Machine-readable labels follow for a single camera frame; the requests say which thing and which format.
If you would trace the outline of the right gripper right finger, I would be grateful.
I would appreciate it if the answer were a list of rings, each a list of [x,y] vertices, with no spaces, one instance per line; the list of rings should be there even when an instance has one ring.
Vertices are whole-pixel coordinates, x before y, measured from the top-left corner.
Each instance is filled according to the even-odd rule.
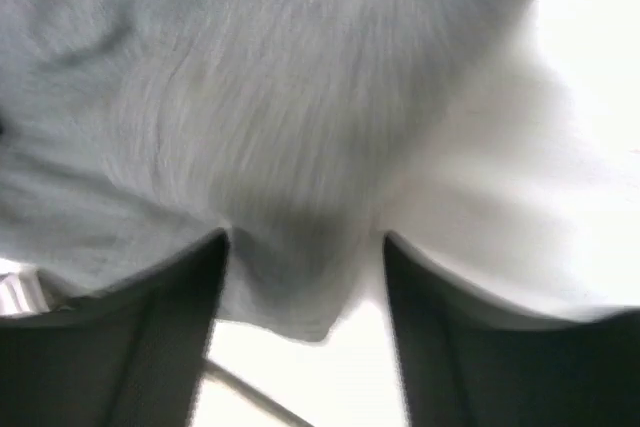
[[[413,426],[635,426],[639,314],[587,323],[503,309],[383,244],[398,363]]]

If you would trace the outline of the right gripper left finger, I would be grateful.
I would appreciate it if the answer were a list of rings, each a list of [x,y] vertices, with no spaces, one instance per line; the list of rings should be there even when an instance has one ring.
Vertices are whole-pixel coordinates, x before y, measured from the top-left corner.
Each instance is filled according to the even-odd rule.
[[[101,296],[2,318],[2,425],[188,425],[227,252],[217,233]]]

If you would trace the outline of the grey shorts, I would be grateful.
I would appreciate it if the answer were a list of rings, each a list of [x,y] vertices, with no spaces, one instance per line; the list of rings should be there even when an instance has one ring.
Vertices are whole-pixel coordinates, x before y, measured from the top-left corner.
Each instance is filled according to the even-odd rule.
[[[106,289],[219,227],[229,320],[318,342],[532,0],[1,0],[1,255]]]

